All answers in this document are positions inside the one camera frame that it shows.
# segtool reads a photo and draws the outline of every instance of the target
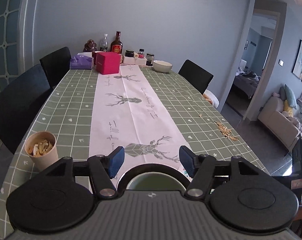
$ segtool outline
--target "brown bottle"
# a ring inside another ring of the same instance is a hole
[[[120,41],[121,32],[116,32],[115,40],[111,43],[110,51],[118,54],[122,53],[123,44]]]

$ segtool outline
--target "sofa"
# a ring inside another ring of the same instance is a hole
[[[297,143],[300,131],[283,114],[284,102],[277,97],[271,97],[265,104],[258,119],[278,137],[291,152]],[[300,109],[293,109],[293,116],[299,114]]]

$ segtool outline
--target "green checkered tablecloth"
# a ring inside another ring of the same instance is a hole
[[[241,155],[267,173],[242,138],[234,142],[219,132],[215,121],[223,123],[238,136],[223,116],[183,77],[172,71],[157,73],[150,67],[140,69],[193,152],[226,161],[233,155]],[[71,156],[75,161],[87,160],[97,78],[95,70],[70,70],[50,95],[26,138],[38,131],[50,131],[57,138],[59,158]],[[14,155],[0,192],[0,237],[13,231],[5,209],[9,193],[38,173],[24,152],[23,144],[24,141]],[[87,177],[77,177],[76,182],[89,188]]]

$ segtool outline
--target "liquor bottle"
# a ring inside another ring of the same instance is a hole
[[[108,40],[107,40],[108,34],[104,34],[104,38],[101,40],[100,43],[100,51],[107,52],[108,50]]]
[[[121,32],[116,32],[115,40],[111,43],[110,51],[118,54],[122,53],[123,44],[120,41]]]

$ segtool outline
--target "jar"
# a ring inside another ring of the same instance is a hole
[[[144,49],[140,49],[138,54],[139,54],[139,58],[144,58]]]
[[[147,53],[147,66],[152,66],[153,65],[153,60],[154,60],[154,54],[152,53]]]
[[[134,57],[134,51],[133,50],[130,50],[130,49],[127,49],[125,51],[125,56],[126,57]]]

